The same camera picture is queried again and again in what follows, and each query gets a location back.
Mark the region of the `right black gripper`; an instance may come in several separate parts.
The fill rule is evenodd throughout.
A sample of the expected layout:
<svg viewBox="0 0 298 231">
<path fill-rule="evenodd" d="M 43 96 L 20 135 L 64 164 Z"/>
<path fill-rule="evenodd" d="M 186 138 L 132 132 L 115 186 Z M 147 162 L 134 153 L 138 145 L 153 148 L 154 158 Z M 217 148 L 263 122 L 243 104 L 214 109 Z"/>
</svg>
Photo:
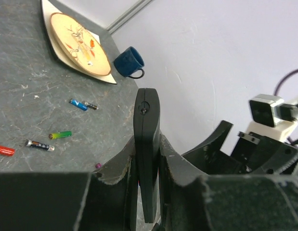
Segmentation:
<svg viewBox="0 0 298 231">
<path fill-rule="evenodd" d="M 199 145 L 182 154 L 199 170 L 211 174 L 211 161 L 219 152 L 233 124 L 222 120 L 216 129 Z M 253 175 L 291 174 L 298 163 L 298 148 L 261 136 L 239 132 L 231 157 L 242 164 L 240 173 Z"/>
</svg>

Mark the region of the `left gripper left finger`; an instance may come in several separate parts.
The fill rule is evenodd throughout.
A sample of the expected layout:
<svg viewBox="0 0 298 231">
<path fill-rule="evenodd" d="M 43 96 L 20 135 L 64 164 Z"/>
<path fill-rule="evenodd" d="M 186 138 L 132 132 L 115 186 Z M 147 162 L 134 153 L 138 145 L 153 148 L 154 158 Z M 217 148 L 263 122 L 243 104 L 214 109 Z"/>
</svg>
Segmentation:
<svg viewBox="0 0 298 231">
<path fill-rule="evenodd" d="M 0 173 L 0 231 L 133 231 L 135 141 L 94 172 Z"/>
</svg>

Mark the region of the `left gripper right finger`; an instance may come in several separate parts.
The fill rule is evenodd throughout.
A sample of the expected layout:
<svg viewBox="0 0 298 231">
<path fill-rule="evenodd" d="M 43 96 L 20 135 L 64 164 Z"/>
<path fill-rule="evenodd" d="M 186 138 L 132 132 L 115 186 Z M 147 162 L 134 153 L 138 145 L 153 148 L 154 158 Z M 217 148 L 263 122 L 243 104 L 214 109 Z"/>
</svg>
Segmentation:
<svg viewBox="0 0 298 231">
<path fill-rule="evenodd" d="M 160 136 L 163 231 L 298 231 L 298 176 L 207 175 Z"/>
</svg>

